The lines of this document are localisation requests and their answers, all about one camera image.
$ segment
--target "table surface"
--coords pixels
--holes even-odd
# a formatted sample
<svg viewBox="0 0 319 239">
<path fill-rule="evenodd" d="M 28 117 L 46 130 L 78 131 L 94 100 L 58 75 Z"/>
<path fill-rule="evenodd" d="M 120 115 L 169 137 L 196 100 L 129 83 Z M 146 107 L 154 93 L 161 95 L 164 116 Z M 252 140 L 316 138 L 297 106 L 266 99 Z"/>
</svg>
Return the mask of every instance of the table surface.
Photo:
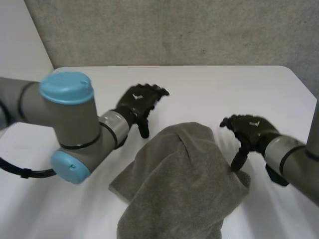
<svg viewBox="0 0 319 239">
<path fill-rule="evenodd" d="M 151 136 L 180 122 L 211 127 L 231 162 L 239 142 L 218 128 L 232 114 L 266 117 L 281 133 L 306 141 L 316 99 L 281 66 L 71 67 L 92 80 L 98 114 L 111 109 L 131 85 L 156 83 L 171 96 L 150 115 Z M 81 185 L 55 176 L 21 179 L 0 171 L 0 231 L 5 239 L 115 239 L 127 205 L 108 190 L 110 182 L 147 142 L 133 127 L 124 147 L 112 152 Z M 49 168 L 58 148 L 51 128 L 18 123 L 0 139 L 0 155 L 20 167 Z M 319 208 L 293 186 L 272 183 L 262 156 L 251 153 L 244 171 L 249 195 L 225 221 L 223 239 L 317 239 Z"/>
</svg>

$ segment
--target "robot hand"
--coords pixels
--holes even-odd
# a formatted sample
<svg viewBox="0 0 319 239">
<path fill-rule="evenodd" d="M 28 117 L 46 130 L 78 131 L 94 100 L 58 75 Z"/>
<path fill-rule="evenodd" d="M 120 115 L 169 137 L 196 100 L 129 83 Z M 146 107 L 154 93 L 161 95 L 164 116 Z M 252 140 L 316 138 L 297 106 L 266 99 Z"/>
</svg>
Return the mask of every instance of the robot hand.
<svg viewBox="0 0 319 239">
<path fill-rule="evenodd" d="M 268 143 L 280 135 L 277 129 L 265 118 L 251 115 L 233 115 L 225 118 L 220 127 L 233 131 L 241 142 L 241 147 L 231 164 L 232 171 L 238 171 L 247 160 L 249 152 L 256 151 L 264 156 Z"/>
<path fill-rule="evenodd" d="M 136 123 L 139 126 L 141 137 L 150 135 L 148 116 L 157 102 L 169 92 L 157 85 L 136 85 L 130 87 L 117 103 L 114 111 L 123 115 L 130 126 Z"/>
</svg>

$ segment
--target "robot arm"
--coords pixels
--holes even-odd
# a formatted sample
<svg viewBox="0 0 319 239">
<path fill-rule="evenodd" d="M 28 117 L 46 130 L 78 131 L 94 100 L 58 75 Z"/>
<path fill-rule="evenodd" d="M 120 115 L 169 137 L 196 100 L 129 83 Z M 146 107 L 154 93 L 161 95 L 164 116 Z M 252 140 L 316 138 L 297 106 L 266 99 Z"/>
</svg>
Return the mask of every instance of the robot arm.
<svg viewBox="0 0 319 239">
<path fill-rule="evenodd" d="M 232 116 L 220 124 L 234 132 L 241 147 L 231 164 L 238 171 L 249 152 L 263 155 L 271 180 L 281 186 L 291 183 L 319 206 L 319 104 L 307 145 L 287 135 L 281 135 L 266 119 L 254 116 Z"/>
<path fill-rule="evenodd" d="M 148 137 L 150 110 L 168 95 L 156 85 L 137 85 L 97 117 L 91 82 L 82 73 L 56 73 L 41 83 L 0 78 L 0 129 L 14 122 L 53 127 L 61 147 L 51 157 L 52 168 L 79 184 L 124 144 L 133 124 Z"/>
</svg>

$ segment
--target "light blue cap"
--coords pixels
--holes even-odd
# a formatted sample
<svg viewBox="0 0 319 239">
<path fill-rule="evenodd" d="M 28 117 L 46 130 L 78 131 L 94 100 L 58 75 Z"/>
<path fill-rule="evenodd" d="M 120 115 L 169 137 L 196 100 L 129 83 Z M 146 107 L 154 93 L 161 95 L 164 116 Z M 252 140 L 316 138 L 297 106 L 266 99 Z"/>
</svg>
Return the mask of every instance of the light blue cap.
<svg viewBox="0 0 319 239">
<path fill-rule="evenodd" d="M 91 80 L 81 72 L 59 72 L 40 83 L 40 93 L 47 100 L 63 105 L 79 105 L 94 96 Z"/>
<path fill-rule="evenodd" d="M 80 184 L 91 175 L 90 170 L 82 162 L 59 150 L 52 155 L 51 166 L 57 175 L 73 184 Z"/>
</svg>

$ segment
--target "cloth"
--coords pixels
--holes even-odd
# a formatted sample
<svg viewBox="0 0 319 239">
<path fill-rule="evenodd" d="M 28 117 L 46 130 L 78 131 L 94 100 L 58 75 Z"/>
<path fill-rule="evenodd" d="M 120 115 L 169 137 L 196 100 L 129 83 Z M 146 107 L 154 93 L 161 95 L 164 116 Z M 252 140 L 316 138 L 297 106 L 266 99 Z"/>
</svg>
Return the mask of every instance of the cloth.
<svg viewBox="0 0 319 239">
<path fill-rule="evenodd" d="M 129 206 L 118 239 L 220 239 L 223 219 L 248 194 L 250 177 L 230 171 L 213 132 L 169 126 L 110 184 Z"/>
</svg>

